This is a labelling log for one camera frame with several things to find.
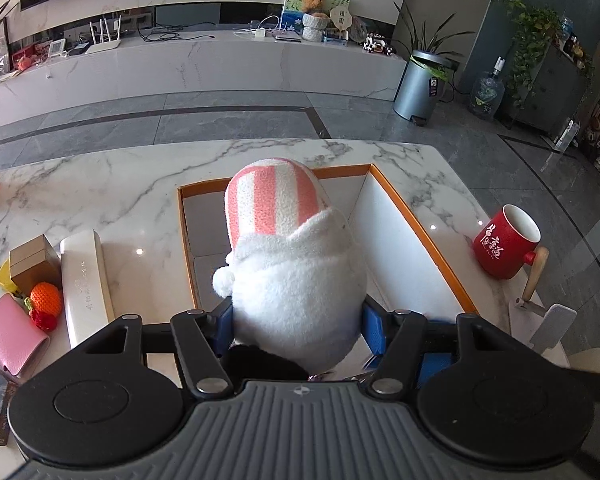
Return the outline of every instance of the pink and white striped hat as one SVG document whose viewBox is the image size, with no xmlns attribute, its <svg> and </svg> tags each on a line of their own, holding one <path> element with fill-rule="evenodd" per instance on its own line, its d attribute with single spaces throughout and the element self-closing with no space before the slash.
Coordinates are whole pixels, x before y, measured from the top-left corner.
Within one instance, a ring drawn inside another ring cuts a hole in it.
<svg viewBox="0 0 600 480">
<path fill-rule="evenodd" d="M 250 233 L 289 236 L 330 201 L 320 181 L 300 162 L 265 158 L 242 168 L 224 194 L 232 249 Z"/>
</svg>

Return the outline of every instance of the wooden handle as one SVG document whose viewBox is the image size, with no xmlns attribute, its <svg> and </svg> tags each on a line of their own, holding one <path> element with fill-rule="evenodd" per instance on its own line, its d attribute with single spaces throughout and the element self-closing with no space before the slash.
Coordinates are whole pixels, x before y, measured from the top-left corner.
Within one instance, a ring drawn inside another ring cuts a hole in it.
<svg viewBox="0 0 600 480">
<path fill-rule="evenodd" d="M 544 266 L 546 265 L 546 261 L 549 259 L 549 249 L 546 247 L 538 247 L 536 248 L 536 257 L 534 259 L 534 264 L 531 266 L 531 272 L 529 273 L 529 279 L 526 280 L 525 290 L 522 293 L 523 301 L 530 301 L 531 296 L 534 294 L 536 290 L 536 286 L 538 286 L 538 282 L 540 281 L 540 276 L 542 275 L 542 271 L 544 270 Z"/>
</svg>

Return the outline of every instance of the trash can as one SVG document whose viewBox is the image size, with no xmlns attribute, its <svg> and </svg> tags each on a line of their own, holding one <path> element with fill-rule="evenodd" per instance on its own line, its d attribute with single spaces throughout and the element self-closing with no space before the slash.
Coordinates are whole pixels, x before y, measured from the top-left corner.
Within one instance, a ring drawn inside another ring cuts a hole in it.
<svg viewBox="0 0 600 480">
<path fill-rule="evenodd" d="M 446 69 L 459 63 L 445 57 L 414 50 L 394 101 L 394 112 L 418 126 L 429 121 L 433 108 L 445 92 Z"/>
</svg>

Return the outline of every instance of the orange crochet fruit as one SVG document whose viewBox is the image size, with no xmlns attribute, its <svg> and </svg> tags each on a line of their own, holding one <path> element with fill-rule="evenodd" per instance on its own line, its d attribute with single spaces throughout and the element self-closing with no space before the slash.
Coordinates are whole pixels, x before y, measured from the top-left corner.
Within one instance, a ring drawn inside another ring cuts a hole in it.
<svg viewBox="0 0 600 480">
<path fill-rule="evenodd" d="M 38 312 L 58 317 L 62 312 L 62 296 L 55 285 L 42 282 L 33 287 L 29 296 L 33 308 Z"/>
</svg>

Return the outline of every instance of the gray tile floor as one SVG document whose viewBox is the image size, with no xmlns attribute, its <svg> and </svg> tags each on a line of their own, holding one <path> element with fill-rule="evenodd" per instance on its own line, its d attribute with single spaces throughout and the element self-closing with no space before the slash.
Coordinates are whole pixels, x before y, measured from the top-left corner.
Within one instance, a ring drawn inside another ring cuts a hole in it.
<svg viewBox="0 0 600 480">
<path fill-rule="evenodd" d="M 578 310 L 568 354 L 600 346 L 600 175 L 576 151 L 440 103 L 425 128 L 373 99 L 302 92 L 188 92 L 85 105 L 0 128 L 0 169 L 63 155 L 186 140 L 304 137 L 419 142 L 436 147 L 488 214 L 520 205 L 552 252 L 545 303 Z"/>
</svg>

